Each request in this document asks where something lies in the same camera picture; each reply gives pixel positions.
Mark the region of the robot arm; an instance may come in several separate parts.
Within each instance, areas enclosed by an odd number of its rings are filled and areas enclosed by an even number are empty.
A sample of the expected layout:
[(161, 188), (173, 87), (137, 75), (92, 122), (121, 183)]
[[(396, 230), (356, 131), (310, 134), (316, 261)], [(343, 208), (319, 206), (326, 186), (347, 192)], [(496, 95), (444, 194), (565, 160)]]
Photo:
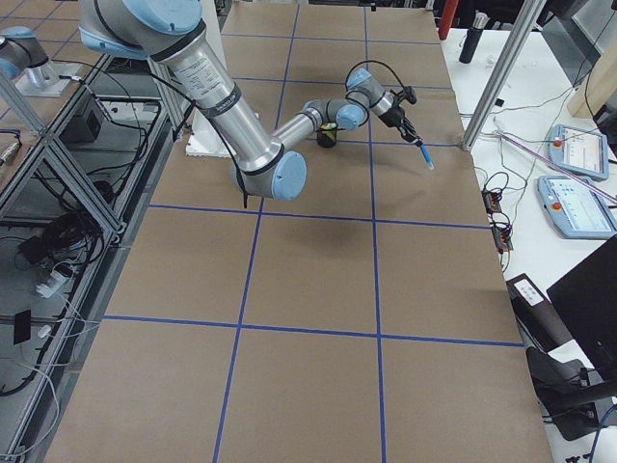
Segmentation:
[(52, 61), (34, 32), (25, 26), (12, 26), (1, 31), (1, 73), (13, 80), (22, 72), (39, 89), (58, 81)]
[(314, 99), (293, 119), (268, 133), (206, 40), (198, 1), (82, 1), (83, 44), (115, 57), (151, 59), (167, 67), (201, 114), (232, 148), (232, 177), (244, 196), (291, 201), (304, 189), (305, 158), (293, 148), (332, 123), (355, 130), (375, 115), (402, 139), (423, 142), (401, 102), (416, 102), (414, 90), (387, 91), (361, 66), (346, 78), (342, 99)]

